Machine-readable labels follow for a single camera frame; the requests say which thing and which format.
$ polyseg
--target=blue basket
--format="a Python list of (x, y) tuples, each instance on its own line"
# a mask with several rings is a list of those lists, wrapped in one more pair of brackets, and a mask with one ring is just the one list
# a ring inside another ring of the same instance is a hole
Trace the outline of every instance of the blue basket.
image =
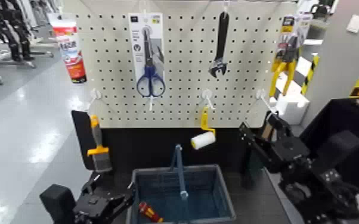
[(182, 166), (181, 146), (175, 147), (171, 167), (136, 169), (134, 205), (128, 209), (126, 224), (151, 223), (139, 213), (145, 201), (164, 218), (164, 223), (234, 223), (233, 204), (216, 164)]

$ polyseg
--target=white pegboard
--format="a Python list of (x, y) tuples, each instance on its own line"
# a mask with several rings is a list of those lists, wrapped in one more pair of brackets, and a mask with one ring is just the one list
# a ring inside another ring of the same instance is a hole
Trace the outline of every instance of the white pegboard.
[(212, 127), (262, 124), (267, 108), (255, 91), (268, 89), (271, 61), (283, 16), (294, 2), (231, 1), (224, 61), (227, 72), (215, 79), (208, 68), (216, 54), (222, 2), (148, 1), (149, 12), (163, 13), (166, 92), (148, 110), (149, 99), (136, 90), (128, 13), (139, 1), (64, 0), (64, 11), (76, 14), (89, 84), (100, 90), (92, 112), (102, 127), (199, 127), (201, 94), (213, 91)]

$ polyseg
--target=scissors blade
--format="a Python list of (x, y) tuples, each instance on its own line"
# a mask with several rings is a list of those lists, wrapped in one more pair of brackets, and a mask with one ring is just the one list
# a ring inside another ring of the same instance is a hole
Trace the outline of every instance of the scissors blade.
[(144, 48), (145, 48), (145, 62), (147, 66), (153, 65), (153, 60), (150, 55), (150, 37), (147, 28), (143, 28)]

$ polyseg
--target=cable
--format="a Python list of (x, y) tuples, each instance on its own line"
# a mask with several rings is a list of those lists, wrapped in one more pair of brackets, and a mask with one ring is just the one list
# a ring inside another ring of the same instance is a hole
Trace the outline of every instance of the cable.
[[(359, 195), (359, 188), (350, 183), (345, 182), (337, 182), (337, 190), (344, 190), (345, 192), (349, 193), (351, 197), (355, 197), (355, 195)], [(344, 202), (341, 201), (340, 198), (336, 197), (336, 200), (345, 206)], [(351, 209), (350, 207), (346, 207), (344, 209), (339, 209), (336, 211), (337, 218), (339, 219), (359, 219), (359, 210), (358, 209)]]

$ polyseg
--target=wrench head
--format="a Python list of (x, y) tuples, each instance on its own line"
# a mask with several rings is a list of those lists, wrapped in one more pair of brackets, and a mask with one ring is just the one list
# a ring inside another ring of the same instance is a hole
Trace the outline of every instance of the wrench head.
[(213, 62), (213, 64), (209, 67), (209, 73), (214, 77), (217, 78), (217, 71), (220, 70), (221, 74), (225, 74), (227, 71), (227, 63), (222, 62), (222, 58), (217, 59)]

